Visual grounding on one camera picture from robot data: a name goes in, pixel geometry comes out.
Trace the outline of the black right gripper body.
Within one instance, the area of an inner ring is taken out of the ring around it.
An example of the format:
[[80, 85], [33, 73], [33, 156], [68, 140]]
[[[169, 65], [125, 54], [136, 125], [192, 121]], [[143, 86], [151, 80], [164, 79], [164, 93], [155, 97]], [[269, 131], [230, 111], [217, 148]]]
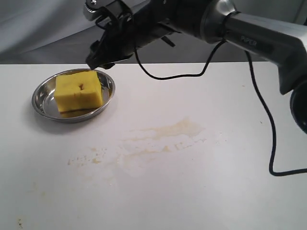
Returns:
[[171, 20], [179, 9], [178, 0], [143, 0], [131, 6], [123, 0], [94, 20], [104, 33], [90, 46], [90, 54], [100, 62], [118, 62], [130, 58], [135, 49], [161, 39], [167, 45], [175, 44], [168, 35], [177, 32]]

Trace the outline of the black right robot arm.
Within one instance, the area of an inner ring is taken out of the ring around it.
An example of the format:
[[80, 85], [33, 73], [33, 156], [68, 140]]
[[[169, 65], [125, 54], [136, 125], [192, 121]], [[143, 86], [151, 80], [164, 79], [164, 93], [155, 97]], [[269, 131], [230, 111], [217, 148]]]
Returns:
[[231, 43], [278, 68], [281, 94], [291, 93], [296, 124], [307, 128], [307, 28], [239, 12], [230, 0], [88, 0], [84, 15], [104, 30], [91, 44], [86, 64], [109, 69], [136, 49], [184, 33], [209, 44]]

